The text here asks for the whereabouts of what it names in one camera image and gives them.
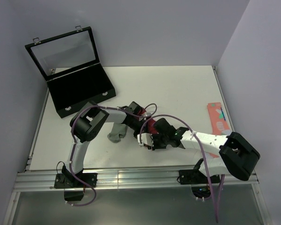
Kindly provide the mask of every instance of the white tabletop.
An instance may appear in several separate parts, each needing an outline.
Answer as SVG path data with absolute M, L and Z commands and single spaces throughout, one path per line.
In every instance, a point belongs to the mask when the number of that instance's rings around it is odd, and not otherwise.
M 177 116 L 192 129 L 204 133 L 212 132 L 208 103 L 221 102 L 226 113 L 211 66 L 104 69 L 116 89 L 117 96 L 100 105 L 116 107 L 135 101 L 145 107 L 156 103 L 157 114 Z M 69 126 L 72 117 L 73 115 L 61 119 L 55 111 L 51 96 L 48 96 L 30 170 L 53 170 L 59 161 L 68 160 L 73 141 Z M 167 120 L 176 128 L 183 126 L 174 119 Z M 165 150 L 147 150 L 138 145 L 131 129 L 128 129 L 121 142 L 115 144 L 107 139 L 111 128 L 112 124 L 106 123 L 90 143 L 84 168 L 194 165 L 202 157 L 199 151 L 191 149 L 168 147 Z

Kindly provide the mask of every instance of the open black box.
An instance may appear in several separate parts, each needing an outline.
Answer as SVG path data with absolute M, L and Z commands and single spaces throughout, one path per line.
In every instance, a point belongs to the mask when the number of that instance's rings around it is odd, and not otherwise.
M 46 80 L 61 118 L 78 112 L 90 100 L 100 103 L 116 96 L 100 63 L 91 27 L 25 48 Z

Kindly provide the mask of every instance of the gray wall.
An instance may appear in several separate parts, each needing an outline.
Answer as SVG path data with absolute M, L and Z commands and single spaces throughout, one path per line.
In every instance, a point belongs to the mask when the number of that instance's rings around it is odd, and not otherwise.
M 261 154 L 256 171 L 281 224 L 281 0 L 251 0 L 218 66 L 237 131 Z
M 41 39 L 91 26 L 104 66 L 216 65 L 249 0 L 9 0 Z
M 27 57 L 30 42 L 9 2 L 0 0 L 0 224 L 27 162 L 46 87 Z

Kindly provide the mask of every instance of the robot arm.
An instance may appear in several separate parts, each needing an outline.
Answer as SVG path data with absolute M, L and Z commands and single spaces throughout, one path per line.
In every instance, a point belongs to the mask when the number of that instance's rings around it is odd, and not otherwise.
M 84 109 L 95 105 L 87 103 L 80 112 Z M 72 171 L 78 178 L 83 177 L 83 161 L 89 146 L 106 122 L 123 123 L 134 130 L 134 136 L 138 137 L 144 120 L 139 120 L 133 115 L 141 115 L 144 109 L 137 103 L 132 102 L 128 107 L 124 107 L 125 113 L 120 110 L 108 110 L 100 108 L 91 108 L 84 112 L 77 120 L 74 127 L 74 135 L 77 139 L 76 148 L 73 155 L 69 156 L 69 161 L 62 168 L 62 174 L 65 177 L 65 182 L 76 187 L 79 183 L 70 172 L 70 163 Z M 198 141 L 194 138 L 194 133 L 190 132 L 185 127 L 175 129 L 166 119 L 161 118 L 156 121 L 152 127 L 147 128 L 147 133 L 142 134 L 142 145 L 149 149 L 165 149 L 167 145 L 179 147 L 183 149 L 199 150 Z M 195 132 L 203 145 L 204 151 L 217 156 L 207 160 L 210 176 L 218 174 L 231 174 L 240 180 L 248 180 L 255 165 L 257 164 L 260 154 L 238 133 L 232 132 L 229 136 L 225 135 L 210 135 L 200 132 Z M 206 180 L 206 169 L 203 160 L 199 160 L 192 171 L 191 176 L 197 177 L 199 184 Z

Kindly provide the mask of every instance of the metal latch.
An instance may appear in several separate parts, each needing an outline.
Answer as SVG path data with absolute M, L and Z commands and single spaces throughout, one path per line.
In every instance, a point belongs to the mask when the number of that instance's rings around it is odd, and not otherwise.
M 38 37 L 36 37 L 36 38 L 34 38 L 34 39 L 32 39 L 32 40 L 33 40 L 33 42 L 34 42 L 35 45 L 41 43 L 41 41 L 39 40 Z
M 75 28 L 76 28 L 77 32 L 82 31 L 82 27 L 81 26 L 76 26 Z

